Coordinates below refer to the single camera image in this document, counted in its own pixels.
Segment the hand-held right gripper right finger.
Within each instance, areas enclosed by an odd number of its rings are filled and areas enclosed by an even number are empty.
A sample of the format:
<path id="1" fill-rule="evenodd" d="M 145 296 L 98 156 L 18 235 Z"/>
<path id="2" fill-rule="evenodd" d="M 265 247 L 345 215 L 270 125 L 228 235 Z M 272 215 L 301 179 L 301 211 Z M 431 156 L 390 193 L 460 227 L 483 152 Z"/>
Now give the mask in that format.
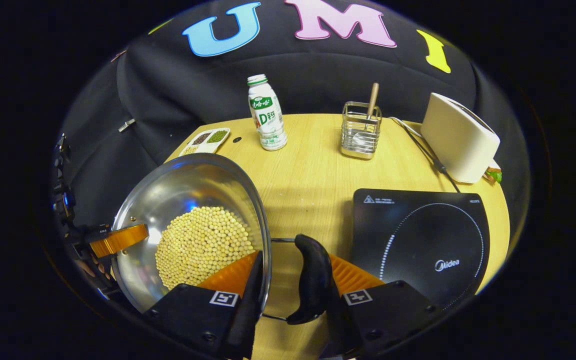
<path id="1" fill-rule="evenodd" d="M 330 255 L 332 292 L 327 308 L 327 356 L 375 360 L 440 321 L 444 312 L 412 285 L 385 283 Z"/>

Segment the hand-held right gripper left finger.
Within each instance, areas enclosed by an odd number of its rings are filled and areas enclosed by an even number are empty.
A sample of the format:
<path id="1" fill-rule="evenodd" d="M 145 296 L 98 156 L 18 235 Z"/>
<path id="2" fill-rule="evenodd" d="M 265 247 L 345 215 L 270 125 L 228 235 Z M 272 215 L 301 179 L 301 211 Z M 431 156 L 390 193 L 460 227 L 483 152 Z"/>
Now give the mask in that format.
<path id="1" fill-rule="evenodd" d="M 176 285 L 142 319 L 174 342 L 186 360 L 251 358 L 260 316 L 263 255 L 254 251 L 229 264 L 209 287 Z"/>

